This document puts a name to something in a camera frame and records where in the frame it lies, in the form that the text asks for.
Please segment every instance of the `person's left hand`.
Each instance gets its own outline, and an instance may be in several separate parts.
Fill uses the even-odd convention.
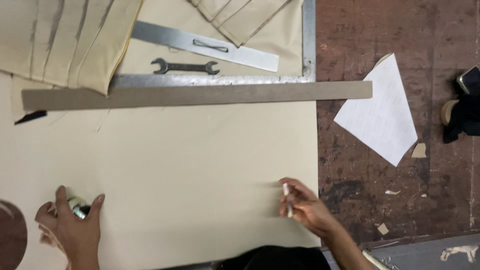
[[[58,246],[72,264],[85,258],[97,258],[100,242],[100,209],[105,195],[93,201],[87,217],[82,220],[75,216],[65,194],[65,187],[56,192],[56,214],[51,210],[53,203],[47,202],[38,209],[35,221],[42,231],[41,241]]]

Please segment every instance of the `wooden table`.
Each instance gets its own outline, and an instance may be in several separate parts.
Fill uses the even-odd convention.
[[[321,198],[365,247],[480,230],[480,138],[462,134],[446,145],[440,120],[456,97],[452,81],[479,62],[479,0],[316,5],[317,81],[362,80],[394,52],[418,142],[427,146],[427,158],[412,158],[412,147],[395,168],[333,122],[343,101],[318,101]],[[376,228],[382,223],[386,235]]]

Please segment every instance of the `metal l-square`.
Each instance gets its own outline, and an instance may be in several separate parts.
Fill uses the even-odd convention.
[[[116,74],[110,82],[110,87],[222,86],[315,82],[315,0],[304,0],[302,13],[303,76]]]

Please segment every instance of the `open-end wrench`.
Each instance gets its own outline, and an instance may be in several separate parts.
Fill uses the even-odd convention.
[[[208,62],[205,65],[192,65],[192,64],[178,64],[167,63],[163,58],[157,58],[152,61],[152,64],[160,64],[160,70],[154,71],[155,74],[165,74],[170,70],[183,70],[183,71],[201,71],[207,72],[210,75],[219,73],[219,70],[212,70],[212,66],[218,64],[217,62]]]

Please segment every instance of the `fingernail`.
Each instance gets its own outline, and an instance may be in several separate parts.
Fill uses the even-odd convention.
[[[102,194],[102,195],[98,196],[98,198],[97,198],[97,201],[100,202],[100,203],[103,202],[104,200],[105,200],[105,194]]]

